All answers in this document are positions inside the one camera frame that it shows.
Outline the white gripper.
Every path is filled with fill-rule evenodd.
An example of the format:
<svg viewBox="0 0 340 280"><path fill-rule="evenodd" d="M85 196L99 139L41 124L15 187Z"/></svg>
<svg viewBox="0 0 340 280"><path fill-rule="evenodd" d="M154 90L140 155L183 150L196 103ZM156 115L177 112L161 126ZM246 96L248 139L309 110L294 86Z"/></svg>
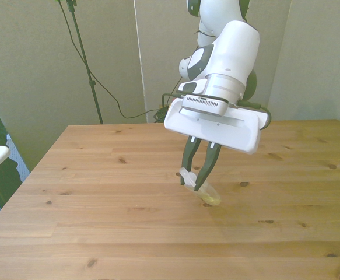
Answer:
<svg viewBox="0 0 340 280"><path fill-rule="evenodd" d="M222 146L252 154L258 149L262 128L262 113L243 108L229 108L223 117L198 113L182 108L182 100L175 99L164 120L164 126L188 135L181 167L191 171L192 160L201 139L209 141L205 162L199 171L194 191L198 191L213 170Z"/></svg>

